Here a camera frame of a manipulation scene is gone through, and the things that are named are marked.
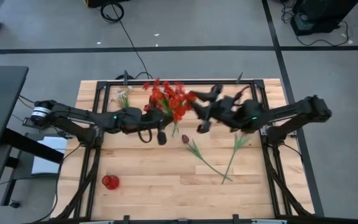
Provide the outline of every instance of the wooden tabletop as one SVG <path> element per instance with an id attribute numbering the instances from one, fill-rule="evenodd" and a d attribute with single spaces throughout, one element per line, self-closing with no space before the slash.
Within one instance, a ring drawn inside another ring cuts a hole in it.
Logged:
<path id="1" fill-rule="evenodd" d="M 271 108 L 286 104 L 279 79 L 265 79 L 265 90 Z M 97 81 L 82 81 L 76 107 L 92 110 Z M 222 95 L 231 95 L 243 86 L 224 85 Z M 112 86 L 114 90 L 124 86 Z M 150 90 L 133 86 L 129 95 L 130 106 L 143 108 L 148 103 Z M 185 85 L 186 90 L 209 91 L 211 85 Z M 251 99 L 250 91 L 243 99 Z M 103 94 L 99 101 L 99 112 L 103 104 Z M 108 111 L 117 110 L 117 104 L 110 102 Z M 264 157 L 259 133 L 248 134 L 249 141 L 236 152 L 229 177 L 221 185 L 222 177 L 211 170 L 203 161 L 187 151 L 181 142 L 181 135 L 194 139 L 204 159 L 216 170 L 225 172 L 234 146 L 234 133 L 221 124 L 214 123 L 210 132 L 198 134 L 194 112 L 189 111 L 179 122 L 179 134 L 171 137 L 173 125 L 166 129 L 168 141 L 159 146 L 156 132 L 152 142 L 143 143 L 137 134 L 105 134 L 99 162 L 98 178 L 94 195 L 92 220 L 122 220 L 130 215 L 131 220 L 161 219 L 228 219 L 233 214 L 240 218 L 273 218 L 273 209 Z M 295 139 L 287 138 L 286 144 L 298 149 Z M 66 154 L 78 145 L 70 140 Z M 313 213 L 313 205 L 306 183 L 306 177 L 299 155 L 280 146 L 282 166 L 288 188 L 304 206 Z M 58 183 L 58 203 L 51 217 L 58 215 L 69 203 L 78 189 L 84 149 L 79 149 L 63 163 Z M 89 168 L 93 162 L 91 153 Z M 104 175 L 116 175 L 120 186 L 108 190 L 101 183 Z M 283 200 L 279 188 L 278 201 L 283 213 Z M 85 215 L 88 192 L 85 192 L 81 214 Z"/>

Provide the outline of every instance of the gray floor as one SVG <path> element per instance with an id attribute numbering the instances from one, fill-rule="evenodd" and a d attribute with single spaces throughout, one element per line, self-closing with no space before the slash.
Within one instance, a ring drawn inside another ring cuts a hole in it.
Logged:
<path id="1" fill-rule="evenodd" d="M 280 20 L 281 4 L 268 0 L 280 45 L 299 46 L 289 24 Z M 259 45 L 272 46 L 261 1 L 131 0 L 123 4 L 123 23 L 138 47 Z M 107 24 L 81 0 L 6 1 L 0 49 L 130 47 L 119 24 Z M 358 5 L 345 19 L 352 45 L 358 45 Z M 304 37 L 344 40 L 344 30 Z M 148 70 L 160 78 L 281 78 L 275 52 L 141 52 Z M 283 52 L 296 100 L 317 94 L 333 111 L 326 124 L 310 124 L 305 136 L 328 217 L 358 218 L 358 51 Z M 112 79 L 141 71 L 135 53 L 10 54 L 0 65 L 30 68 L 22 94 L 74 105 L 80 80 Z M 14 114 L 30 111 L 17 104 Z M 34 132 L 12 118 L 9 127 Z M 6 170 L 2 180 L 7 179 Z M 38 219 L 51 208 L 54 180 L 23 180 L 14 199 L 23 207 L 0 207 L 0 223 Z M 0 199 L 4 187 L 0 187 Z"/>

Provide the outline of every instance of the red cup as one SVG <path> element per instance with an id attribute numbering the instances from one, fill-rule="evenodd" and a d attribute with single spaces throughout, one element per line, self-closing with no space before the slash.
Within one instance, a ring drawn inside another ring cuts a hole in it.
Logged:
<path id="1" fill-rule="evenodd" d="M 116 175 L 105 175 L 102 178 L 102 184 L 109 190 L 114 190 L 119 185 L 119 179 Z"/>

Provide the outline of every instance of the white paper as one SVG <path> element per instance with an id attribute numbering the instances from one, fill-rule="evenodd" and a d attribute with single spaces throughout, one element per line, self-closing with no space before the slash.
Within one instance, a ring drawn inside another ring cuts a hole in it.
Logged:
<path id="1" fill-rule="evenodd" d="M 38 143 L 51 147 L 64 154 L 66 151 L 67 139 L 62 137 L 44 137 L 44 140 L 38 141 Z M 58 169 L 59 164 L 39 157 L 34 157 L 31 174 L 57 174 Z"/>

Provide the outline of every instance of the flower stem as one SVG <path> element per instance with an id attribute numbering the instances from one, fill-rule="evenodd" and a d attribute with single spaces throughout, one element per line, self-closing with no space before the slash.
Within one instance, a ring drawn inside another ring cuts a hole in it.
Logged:
<path id="1" fill-rule="evenodd" d="M 233 151 L 233 155 L 231 155 L 230 162 L 229 162 L 229 165 L 227 166 L 227 170 L 226 170 L 226 173 L 224 174 L 224 176 L 227 176 L 227 173 L 229 172 L 230 165 L 231 165 L 231 162 L 233 161 L 233 158 L 234 158 L 234 155 L 235 155 L 236 151 L 237 151 L 237 150 L 236 150 L 236 149 L 234 149 L 234 151 Z"/>
<path id="2" fill-rule="evenodd" d="M 201 159 L 207 166 L 209 166 L 209 168 L 211 168 L 213 171 L 215 171 L 216 173 L 218 173 L 219 175 L 223 176 L 224 178 L 223 179 L 228 179 L 230 180 L 231 182 L 233 181 L 232 179 L 228 178 L 226 175 L 223 175 L 222 173 L 220 173 L 219 171 L 217 171 L 214 167 L 212 167 L 211 165 L 209 165 L 202 157 L 199 159 Z"/>

